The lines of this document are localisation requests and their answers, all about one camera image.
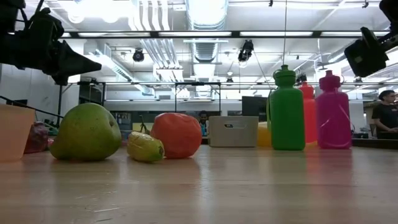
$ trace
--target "green pear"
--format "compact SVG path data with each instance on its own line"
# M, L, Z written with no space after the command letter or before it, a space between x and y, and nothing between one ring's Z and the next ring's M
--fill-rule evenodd
M50 152L61 160L100 161L114 154L120 145L120 129L112 114L103 106L84 103L62 119Z

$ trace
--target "man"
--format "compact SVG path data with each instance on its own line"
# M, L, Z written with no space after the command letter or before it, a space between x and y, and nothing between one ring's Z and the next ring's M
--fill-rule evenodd
M199 123L201 126L201 134L202 136L206 136L207 135L207 119L208 119L208 115L206 111L201 111L199 112Z
M373 109L372 119L378 139L398 139L398 109L393 103L396 93L385 90L380 93L381 103Z

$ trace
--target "water bottle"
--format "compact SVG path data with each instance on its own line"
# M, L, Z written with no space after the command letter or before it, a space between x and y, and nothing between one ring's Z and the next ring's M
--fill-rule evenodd
M313 87L303 82L299 88L304 96L304 127L305 143L312 143L317 140L317 112L315 109L315 100L313 98Z
M323 93L315 99L318 145L322 149L349 149L352 140L348 95L338 91L340 77L326 71L319 86Z
M272 147L301 151L305 147L303 92L293 87L296 74L287 65L274 73L274 79L278 89L270 95Z

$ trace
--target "computer monitor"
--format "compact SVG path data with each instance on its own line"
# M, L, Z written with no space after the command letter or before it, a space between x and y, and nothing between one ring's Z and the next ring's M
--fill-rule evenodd
M242 115L258 116L259 122L267 121L267 98L261 96L242 96Z

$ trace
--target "wooden table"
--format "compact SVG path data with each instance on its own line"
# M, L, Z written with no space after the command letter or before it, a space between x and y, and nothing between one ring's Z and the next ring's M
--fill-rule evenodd
M210 149L142 164L0 164L5 224L397 223L398 152Z

